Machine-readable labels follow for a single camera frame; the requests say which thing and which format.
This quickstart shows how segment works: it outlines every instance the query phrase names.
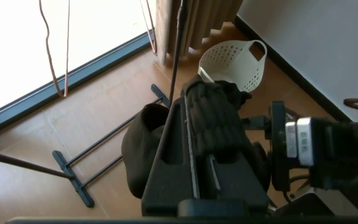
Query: black baseboard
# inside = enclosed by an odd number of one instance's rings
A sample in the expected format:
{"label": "black baseboard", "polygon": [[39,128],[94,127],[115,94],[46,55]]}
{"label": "black baseboard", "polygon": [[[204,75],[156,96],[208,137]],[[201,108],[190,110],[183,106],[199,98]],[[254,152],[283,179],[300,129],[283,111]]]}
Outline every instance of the black baseboard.
{"label": "black baseboard", "polygon": [[278,54],[266,41],[253,31],[238,16],[233,24],[249,39],[261,40],[267,47],[267,56],[286,73],[300,88],[310,95],[322,108],[324,108],[337,121],[351,121],[338,107],[308,82],[298,71],[296,71],[280,54]]}

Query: beige curtain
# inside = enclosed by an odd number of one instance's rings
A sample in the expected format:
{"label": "beige curtain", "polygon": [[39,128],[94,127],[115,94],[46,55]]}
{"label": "beige curtain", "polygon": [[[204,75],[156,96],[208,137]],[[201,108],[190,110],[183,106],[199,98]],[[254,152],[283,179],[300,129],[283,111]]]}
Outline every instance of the beige curtain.
{"label": "beige curtain", "polygon": [[[157,56],[165,64],[167,54],[173,55],[177,33],[177,15],[181,0],[156,0],[157,17],[155,40]],[[232,21],[242,0],[188,0],[188,17],[181,43],[180,56],[187,55],[189,47],[199,49],[211,29],[220,29],[223,22]]]}

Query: tiled floor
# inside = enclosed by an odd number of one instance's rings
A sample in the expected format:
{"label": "tiled floor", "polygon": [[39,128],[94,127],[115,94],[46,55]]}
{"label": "tiled floor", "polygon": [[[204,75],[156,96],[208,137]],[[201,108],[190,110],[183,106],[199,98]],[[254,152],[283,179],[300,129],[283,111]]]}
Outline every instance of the tiled floor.
{"label": "tiled floor", "polygon": [[[214,31],[206,39],[201,50],[192,51],[180,62],[176,96],[181,85],[197,73],[203,52],[229,39],[246,40],[232,24],[225,24],[221,31]],[[67,99],[47,105],[1,131],[0,153],[60,170],[52,157],[53,150],[62,151],[67,159],[77,155],[153,101],[152,83],[168,94],[171,71],[171,61],[166,67],[161,66],[152,52],[146,50],[71,92]],[[270,60],[266,62],[262,83],[252,95],[253,99],[239,111],[242,117],[266,114],[272,100],[283,100],[299,114],[329,116]],[[251,141],[260,141],[269,148],[263,133],[248,131],[247,134]],[[76,164],[75,171],[81,180],[91,177],[121,153],[123,135],[124,131]],[[291,174],[302,172],[295,170]],[[86,208],[65,179],[0,163],[0,223],[19,216],[141,216],[140,200],[128,190],[123,163],[93,183],[89,192],[95,199],[94,208]],[[280,192],[270,189],[268,193],[278,205],[284,203]]]}

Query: perforated plastic basket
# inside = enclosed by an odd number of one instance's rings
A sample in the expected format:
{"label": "perforated plastic basket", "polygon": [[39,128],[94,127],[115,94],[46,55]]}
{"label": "perforated plastic basket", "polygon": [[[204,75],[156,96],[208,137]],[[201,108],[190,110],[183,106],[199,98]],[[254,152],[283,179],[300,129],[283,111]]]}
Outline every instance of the perforated plastic basket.
{"label": "perforated plastic basket", "polygon": [[[265,49],[258,61],[249,51],[258,42]],[[225,80],[235,83],[240,91],[251,92],[256,89],[264,74],[267,48],[259,40],[229,40],[208,49],[201,57],[198,74],[206,82]]]}

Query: white wall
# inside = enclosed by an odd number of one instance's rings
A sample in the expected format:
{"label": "white wall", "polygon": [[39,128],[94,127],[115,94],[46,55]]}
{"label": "white wall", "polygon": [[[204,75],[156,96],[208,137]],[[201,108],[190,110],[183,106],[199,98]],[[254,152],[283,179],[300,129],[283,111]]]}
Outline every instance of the white wall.
{"label": "white wall", "polygon": [[358,0],[244,0],[238,16],[350,119],[358,98]]}

